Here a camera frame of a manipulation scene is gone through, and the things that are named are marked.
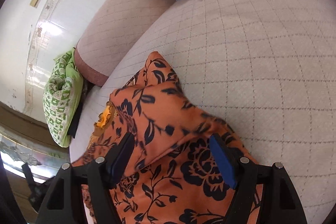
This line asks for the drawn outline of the dark wooden mirror cabinet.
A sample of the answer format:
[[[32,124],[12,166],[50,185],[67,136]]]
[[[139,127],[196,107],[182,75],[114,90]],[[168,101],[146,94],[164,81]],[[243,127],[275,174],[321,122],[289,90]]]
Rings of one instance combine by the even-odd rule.
[[[22,165],[29,165],[36,183],[44,183],[57,174],[62,164],[69,162],[69,149],[53,141],[45,123],[1,103],[1,158],[25,220],[34,223],[37,213],[28,200],[31,191]]]

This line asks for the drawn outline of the orange black floral garment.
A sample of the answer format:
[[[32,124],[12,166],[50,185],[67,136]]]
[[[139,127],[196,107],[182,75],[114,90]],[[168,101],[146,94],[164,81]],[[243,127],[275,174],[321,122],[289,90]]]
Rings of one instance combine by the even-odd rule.
[[[105,156],[123,136],[135,139],[110,196],[123,223],[223,223],[234,192],[210,151],[210,136],[249,153],[221,118],[194,106],[169,63],[152,52],[142,69],[109,97],[76,166]]]

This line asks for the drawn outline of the green white patterned cloth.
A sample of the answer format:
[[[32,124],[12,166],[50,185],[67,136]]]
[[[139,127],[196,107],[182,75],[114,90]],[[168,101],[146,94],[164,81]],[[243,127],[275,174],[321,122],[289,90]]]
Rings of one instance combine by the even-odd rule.
[[[62,148],[70,145],[68,135],[80,102],[83,77],[75,65],[75,49],[55,59],[51,76],[43,93],[45,119],[54,142]]]

